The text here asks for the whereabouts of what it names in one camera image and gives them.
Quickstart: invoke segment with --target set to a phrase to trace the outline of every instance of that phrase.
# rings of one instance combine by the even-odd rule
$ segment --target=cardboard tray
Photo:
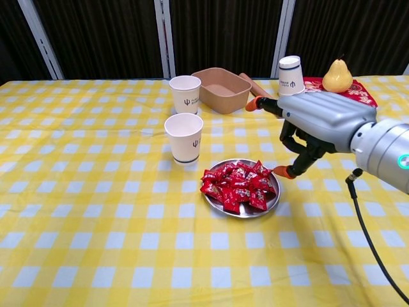
[[[212,67],[192,74],[202,81],[199,99],[220,114],[230,114],[247,104],[251,84],[223,68]]]

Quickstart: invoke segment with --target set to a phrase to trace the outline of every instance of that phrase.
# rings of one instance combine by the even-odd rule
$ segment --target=green indicator light
[[[397,160],[397,165],[403,169],[409,169],[409,154],[401,155]]]

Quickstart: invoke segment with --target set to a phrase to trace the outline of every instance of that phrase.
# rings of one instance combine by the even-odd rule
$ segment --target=red cloth
[[[305,92],[325,91],[322,86],[322,78],[304,77],[304,84]],[[356,80],[353,80],[351,87],[347,91],[339,93],[339,95],[367,104],[371,107],[378,106],[371,94],[369,94],[365,87]]]

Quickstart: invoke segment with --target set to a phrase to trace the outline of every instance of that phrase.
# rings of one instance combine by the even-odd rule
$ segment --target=dark curtain
[[[0,1],[0,85],[50,79],[49,71],[17,0]]]
[[[409,1],[297,0],[287,55],[323,77],[337,57],[352,75],[401,75],[409,62]]]
[[[222,67],[270,77],[282,0],[171,0],[176,74]]]
[[[153,0],[34,0],[66,79],[163,77]]]

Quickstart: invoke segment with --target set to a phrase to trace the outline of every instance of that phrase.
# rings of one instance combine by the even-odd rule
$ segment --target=robotic arm
[[[409,194],[409,124],[376,122],[375,108],[327,92],[279,100],[258,96],[246,106],[247,111],[255,109],[284,118],[280,140],[298,154],[293,165],[275,168],[277,175],[295,178],[327,152],[351,152],[358,167]]]

